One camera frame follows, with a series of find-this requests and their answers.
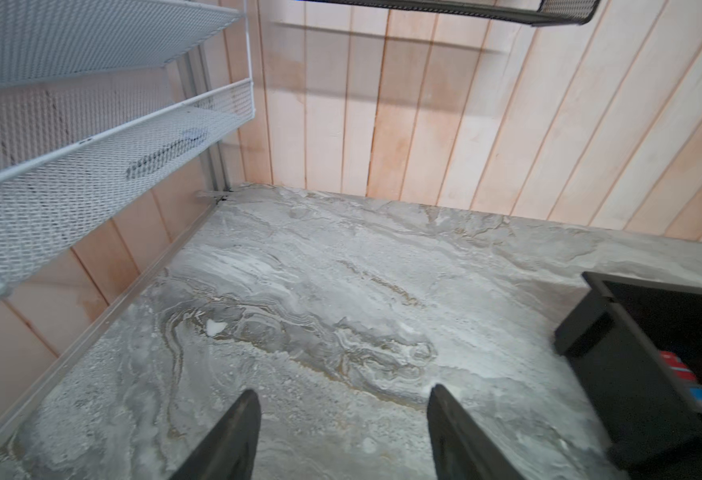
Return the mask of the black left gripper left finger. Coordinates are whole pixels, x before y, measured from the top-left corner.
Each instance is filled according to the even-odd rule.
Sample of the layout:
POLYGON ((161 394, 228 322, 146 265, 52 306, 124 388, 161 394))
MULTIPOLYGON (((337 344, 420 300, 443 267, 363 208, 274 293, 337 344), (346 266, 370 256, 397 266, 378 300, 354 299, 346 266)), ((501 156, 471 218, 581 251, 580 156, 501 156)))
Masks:
POLYGON ((244 390, 170 479, 251 479, 260 427, 257 393, 244 390))

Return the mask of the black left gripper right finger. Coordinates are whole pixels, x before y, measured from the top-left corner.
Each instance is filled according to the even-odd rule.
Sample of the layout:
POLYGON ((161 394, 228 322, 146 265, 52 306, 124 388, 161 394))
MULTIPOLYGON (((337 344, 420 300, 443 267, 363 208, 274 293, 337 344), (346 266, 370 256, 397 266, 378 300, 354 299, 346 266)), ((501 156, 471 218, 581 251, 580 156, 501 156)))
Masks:
POLYGON ((524 479, 442 384, 431 390, 427 421, 439 480, 524 479))

